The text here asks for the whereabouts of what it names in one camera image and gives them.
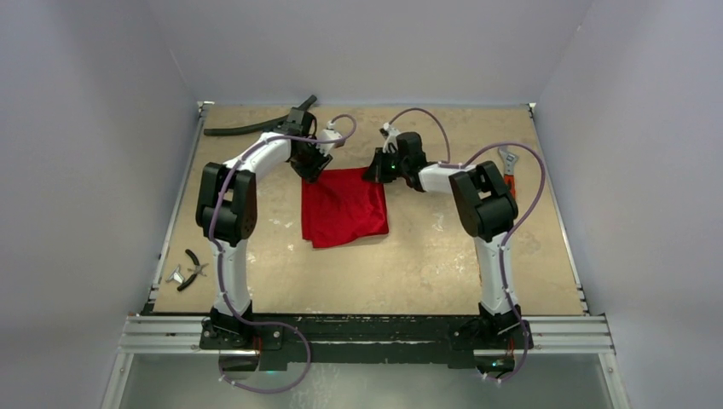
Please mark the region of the red cloth napkin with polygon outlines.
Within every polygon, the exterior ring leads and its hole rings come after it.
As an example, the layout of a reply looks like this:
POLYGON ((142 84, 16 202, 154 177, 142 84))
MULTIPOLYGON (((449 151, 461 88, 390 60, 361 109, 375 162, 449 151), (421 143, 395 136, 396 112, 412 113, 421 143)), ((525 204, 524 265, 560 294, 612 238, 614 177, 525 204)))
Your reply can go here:
POLYGON ((301 181, 301 234, 315 249, 389 232, 385 187, 362 179, 364 168, 324 170, 301 181))

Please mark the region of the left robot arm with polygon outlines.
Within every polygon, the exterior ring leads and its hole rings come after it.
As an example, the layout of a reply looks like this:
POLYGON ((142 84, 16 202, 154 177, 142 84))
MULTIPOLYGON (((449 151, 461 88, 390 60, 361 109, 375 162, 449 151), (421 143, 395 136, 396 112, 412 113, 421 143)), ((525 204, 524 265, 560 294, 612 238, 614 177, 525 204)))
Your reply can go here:
POLYGON ((315 182, 332 161, 331 151, 346 137, 328 122, 313 130, 315 116, 293 108, 281 124, 264 131, 245 151, 223 163, 210 162, 201 173, 195 221, 210 242, 217 274, 211 327, 232 348, 254 337, 252 299, 246 283, 246 250, 257 224, 257 184, 280 164, 302 180, 315 182))

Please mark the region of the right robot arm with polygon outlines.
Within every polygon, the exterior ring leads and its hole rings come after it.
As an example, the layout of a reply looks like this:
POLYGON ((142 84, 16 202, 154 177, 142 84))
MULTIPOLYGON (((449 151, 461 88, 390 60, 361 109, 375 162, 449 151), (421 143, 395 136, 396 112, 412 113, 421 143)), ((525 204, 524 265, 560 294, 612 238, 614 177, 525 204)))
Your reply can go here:
POLYGON ((510 257, 503 241, 518 217, 518 205, 495 163, 451 165, 429 161, 421 136, 416 132, 381 130, 384 145, 375 149, 373 161, 362 179, 391 183, 402 178, 421 193, 453 196, 460 223, 473 238, 482 281, 478 334, 498 347, 512 335, 520 311, 505 268, 510 257))

